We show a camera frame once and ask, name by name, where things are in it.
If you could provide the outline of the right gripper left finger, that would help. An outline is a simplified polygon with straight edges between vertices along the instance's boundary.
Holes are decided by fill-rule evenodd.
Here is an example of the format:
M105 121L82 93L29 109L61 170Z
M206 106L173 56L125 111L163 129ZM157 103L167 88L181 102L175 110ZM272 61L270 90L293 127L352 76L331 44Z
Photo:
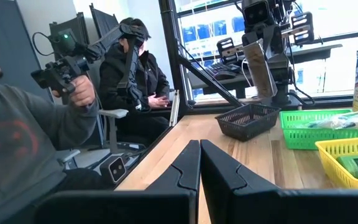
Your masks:
M164 173L147 187L147 190L188 189L198 191L200 164L200 142L191 140Z

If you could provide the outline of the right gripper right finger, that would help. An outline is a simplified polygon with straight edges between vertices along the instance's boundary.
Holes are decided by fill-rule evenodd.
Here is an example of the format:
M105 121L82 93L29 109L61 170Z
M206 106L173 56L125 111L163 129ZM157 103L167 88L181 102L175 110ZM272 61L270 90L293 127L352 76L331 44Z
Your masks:
M201 152L201 177L206 192L278 189L278 186L248 169L209 140L201 140Z

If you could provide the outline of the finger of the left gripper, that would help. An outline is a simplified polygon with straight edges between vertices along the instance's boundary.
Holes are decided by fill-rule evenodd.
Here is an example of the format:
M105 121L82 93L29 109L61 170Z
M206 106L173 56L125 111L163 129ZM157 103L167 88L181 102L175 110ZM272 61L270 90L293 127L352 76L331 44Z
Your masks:
M243 38L242 44L243 44L242 51L243 51L244 55L250 55L250 52L252 50L252 42L250 40L248 40L247 38Z
M267 48L265 50L267 60L270 60L284 52L282 32L280 27L267 27Z

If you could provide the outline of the black keyboard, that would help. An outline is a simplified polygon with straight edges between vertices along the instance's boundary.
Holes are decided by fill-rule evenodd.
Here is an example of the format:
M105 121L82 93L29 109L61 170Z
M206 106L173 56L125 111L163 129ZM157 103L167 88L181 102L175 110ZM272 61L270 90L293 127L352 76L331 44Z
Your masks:
M212 65L208 65L206 67L206 71L210 73L211 75L215 76L219 73L226 73L226 72L232 72L232 73L240 73L241 67L235 64L223 64L223 63L215 63Z

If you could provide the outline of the black computer mouse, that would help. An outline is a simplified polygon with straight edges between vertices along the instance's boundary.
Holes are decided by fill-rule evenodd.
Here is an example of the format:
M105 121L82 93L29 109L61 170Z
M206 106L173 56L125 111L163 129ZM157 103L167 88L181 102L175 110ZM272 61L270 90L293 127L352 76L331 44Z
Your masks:
M228 80L233 79L237 76L236 73L230 71L220 71L214 74L214 78L217 80Z

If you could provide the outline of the black plastic basket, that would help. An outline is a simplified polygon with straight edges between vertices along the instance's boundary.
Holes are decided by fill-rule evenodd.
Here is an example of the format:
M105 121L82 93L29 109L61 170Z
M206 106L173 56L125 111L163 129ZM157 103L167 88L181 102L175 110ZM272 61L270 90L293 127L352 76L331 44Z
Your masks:
M276 125L280 108L246 104L215 117L223 134L248 141Z

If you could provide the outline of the silver aluminium bar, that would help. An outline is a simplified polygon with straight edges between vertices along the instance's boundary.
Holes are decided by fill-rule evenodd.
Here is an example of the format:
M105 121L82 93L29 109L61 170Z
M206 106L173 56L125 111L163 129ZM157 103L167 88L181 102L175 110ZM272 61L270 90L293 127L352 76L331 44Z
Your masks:
M180 91L174 90L172 96L173 98L172 98L171 113L170 113L170 120L169 120L170 127L174 127L178 121L178 112L180 107Z

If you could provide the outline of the green plastic basket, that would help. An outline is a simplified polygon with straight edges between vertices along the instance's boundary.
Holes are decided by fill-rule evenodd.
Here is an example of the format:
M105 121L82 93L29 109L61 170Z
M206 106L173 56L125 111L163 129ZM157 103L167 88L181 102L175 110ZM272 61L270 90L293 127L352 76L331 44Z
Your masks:
M351 109L281 111L280 123L288 149L317 150L316 141L358 138L358 129L317 128L318 121L351 112Z

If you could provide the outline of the person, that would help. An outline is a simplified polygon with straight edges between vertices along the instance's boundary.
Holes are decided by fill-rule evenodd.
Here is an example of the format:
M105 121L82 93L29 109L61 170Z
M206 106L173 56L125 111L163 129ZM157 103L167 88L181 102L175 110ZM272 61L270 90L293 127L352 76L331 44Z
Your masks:
M80 146L96 125L92 82L82 75L73 85L69 104L56 105L0 84L0 224L32 224L37 202L55 192L103 188L97 172L66 170L57 159L57 151Z
M121 38L105 54L99 68L99 98L105 110L125 109L129 112L127 116L116 121L117 138L148 147L168 128L168 119L137 113L131 98L118 92L117 86L124 75L128 50L127 39ZM164 108L170 104L169 82L158 66L157 59L147 50L146 44L139 49L135 80L137 88L151 108Z

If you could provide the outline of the yellow plastic basket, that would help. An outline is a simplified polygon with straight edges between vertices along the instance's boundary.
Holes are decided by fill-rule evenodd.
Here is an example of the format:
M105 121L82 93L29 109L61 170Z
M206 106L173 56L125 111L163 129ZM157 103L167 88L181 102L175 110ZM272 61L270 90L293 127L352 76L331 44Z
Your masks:
M324 171L337 187L358 189L358 179L338 161L339 156L358 156L358 138L315 142Z

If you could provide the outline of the black stacked panels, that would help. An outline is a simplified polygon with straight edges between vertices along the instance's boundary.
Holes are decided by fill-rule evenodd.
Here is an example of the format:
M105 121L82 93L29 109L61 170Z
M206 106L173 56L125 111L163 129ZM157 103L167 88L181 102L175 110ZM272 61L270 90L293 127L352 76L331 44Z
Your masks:
M93 4L89 6L89 9L93 18L93 24L96 28L96 33L98 35L97 40L100 39L112 28L114 28L116 25L118 25L118 21L114 14L110 15L103 11L95 9ZM82 12L79 12L76 17L66 22L52 22L51 24L49 24L49 28L50 35L48 38L52 41L51 45L53 51L55 52L55 55L57 55L57 53L62 54L62 51L58 50L56 41L58 33L64 30L70 29L76 40L78 42L81 42L82 44L92 44L94 42L94 40L90 40L89 38L88 30L86 27L86 19Z

